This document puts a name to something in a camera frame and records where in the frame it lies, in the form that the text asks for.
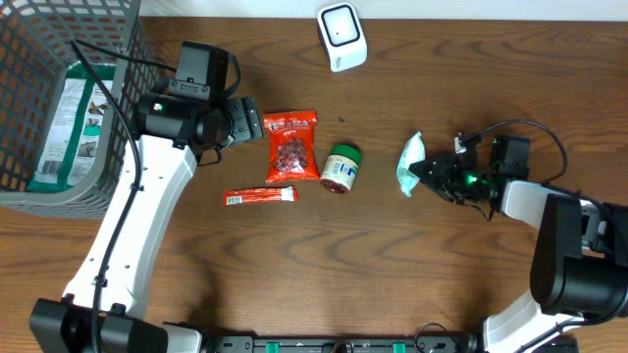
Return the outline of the teal tissue packet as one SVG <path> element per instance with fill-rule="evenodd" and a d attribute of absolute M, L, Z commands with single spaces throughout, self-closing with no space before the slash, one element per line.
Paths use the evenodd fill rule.
<path fill-rule="evenodd" d="M 417 131 L 405 144 L 396 167 L 396 178 L 401 192 L 410 197 L 413 188 L 420 178 L 409 171 L 414 163 L 425 160 L 426 150 L 422 140 L 422 133 Z"/>

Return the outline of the red snack bag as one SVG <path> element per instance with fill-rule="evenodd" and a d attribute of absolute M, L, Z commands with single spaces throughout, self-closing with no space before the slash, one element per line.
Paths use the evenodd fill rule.
<path fill-rule="evenodd" d="M 320 177 L 314 154 L 314 110 L 267 114 L 264 128 L 270 133 L 267 184 Z"/>

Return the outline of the red stick packet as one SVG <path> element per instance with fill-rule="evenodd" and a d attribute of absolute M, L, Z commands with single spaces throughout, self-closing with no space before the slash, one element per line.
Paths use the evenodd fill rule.
<path fill-rule="evenodd" d="M 268 202 L 296 202 L 297 200 L 298 193 L 294 186 L 245 188 L 224 192 L 224 204 L 226 206 Z"/>

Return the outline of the green-lid seasoning jar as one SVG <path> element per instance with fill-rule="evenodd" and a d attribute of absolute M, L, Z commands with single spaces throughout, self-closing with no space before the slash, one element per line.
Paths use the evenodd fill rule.
<path fill-rule="evenodd" d="M 361 152 L 352 145 L 334 145 L 320 177 L 321 185 L 334 193 L 348 193 L 355 182 L 361 161 Z"/>

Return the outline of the green 3M product package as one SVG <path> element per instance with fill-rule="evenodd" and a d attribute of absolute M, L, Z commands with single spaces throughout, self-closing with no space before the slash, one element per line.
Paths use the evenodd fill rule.
<path fill-rule="evenodd" d="M 68 69 L 29 192 L 54 193 L 80 183 L 95 163 L 109 102 L 82 64 Z"/>

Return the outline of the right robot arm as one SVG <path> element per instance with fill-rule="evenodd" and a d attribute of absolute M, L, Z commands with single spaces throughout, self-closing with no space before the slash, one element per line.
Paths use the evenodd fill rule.
<path fill-rule="evenodd" d="M 444 200 L 499 213 L 538 230 L 530 288 L 486 318 L 485 352 L 532 352 L 572 329 L 627 315 L 627 209 L 581 193 L 530 182 L 524 157 L 493 157 L 480 174 L 459 155 L 410 165 Z"/>

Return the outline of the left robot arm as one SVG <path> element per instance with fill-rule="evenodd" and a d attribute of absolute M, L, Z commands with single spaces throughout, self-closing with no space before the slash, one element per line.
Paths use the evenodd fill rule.
<path fill-rule="evenodd" d="M 44 352 L 200 352 L 186 324 L 145 321 L 152 273 L 178 199 L 206 150 L 262 135 L 250 97 L 198 100 L 142 95 L 137 134 L 94 243 L 58 301 L 39 299 L 30 330 Z"/>

